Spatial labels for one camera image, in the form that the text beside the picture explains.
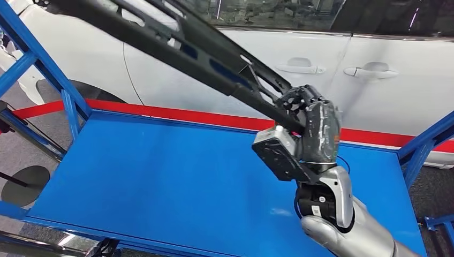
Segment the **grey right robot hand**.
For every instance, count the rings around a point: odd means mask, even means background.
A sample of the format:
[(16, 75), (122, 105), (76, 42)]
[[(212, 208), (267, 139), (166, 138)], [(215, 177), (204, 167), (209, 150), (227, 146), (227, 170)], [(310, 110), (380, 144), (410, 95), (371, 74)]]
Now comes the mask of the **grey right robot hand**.
[(294, 119), (304, 121), (297, 155), (310, 164), (334, 164), (338, 155), (341, 119), (338, 108), (311, 85), (294, 87), (274, 101)]

